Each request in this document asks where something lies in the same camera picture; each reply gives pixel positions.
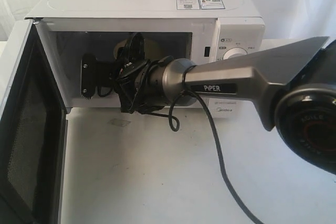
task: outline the white microwave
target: white microwave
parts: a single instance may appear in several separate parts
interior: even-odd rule
[[[41,0],[0,57],[0,211],[57,223],[66,113],[120,106],[115,93],[82,97],[84,54],[113,62],[140,32],[149,58],[200,65],[257,51],[264,30],[251,0]]]

